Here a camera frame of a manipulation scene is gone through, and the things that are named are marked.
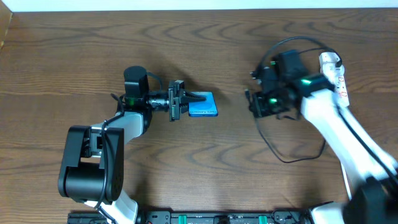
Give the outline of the blue smartphone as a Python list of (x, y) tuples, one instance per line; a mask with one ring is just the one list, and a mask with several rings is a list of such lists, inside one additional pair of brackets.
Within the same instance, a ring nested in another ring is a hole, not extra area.
[(189, 103), (188, 115), (190, 117), (217, 117), (218, 109), (214, 96), (210, 91), (196, 91), (194, 94), (204, 96), (205, 101)]

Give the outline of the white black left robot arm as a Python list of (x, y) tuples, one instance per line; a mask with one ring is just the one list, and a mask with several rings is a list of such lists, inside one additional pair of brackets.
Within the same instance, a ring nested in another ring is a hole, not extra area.
[(74, 125), (67, 132), (58, 191), (78, 203), (94, 208), (107, 223), (145, 223), (139, 206), (123, 190), (124, 147), (143, 135), (154, 111), (169, 113), (169, 120), (180, 119), (190, 103), (206, 98), (185, 89), (182, 80), (172, 80), (167, 90), (152, 91), (144, 67), (124, 71), (125, 93), (113, 95), (115, 115), (91, 126)]

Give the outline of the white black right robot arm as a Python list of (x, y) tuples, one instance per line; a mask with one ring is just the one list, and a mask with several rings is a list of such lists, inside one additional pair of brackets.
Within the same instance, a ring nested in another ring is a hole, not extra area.
[(261, 86), (246, 96), (255, 118), (296, 109), (323, 136), (352, 191), (346, 203), (327, 202), (308, 210), (301, 223), (397, 223), (397, 161), (370, 137), (349, 110), (343, 91), (343, 61), (326, 49), (320, 73), (310, 74), (300, 52), (276, 55), (251, 73)]

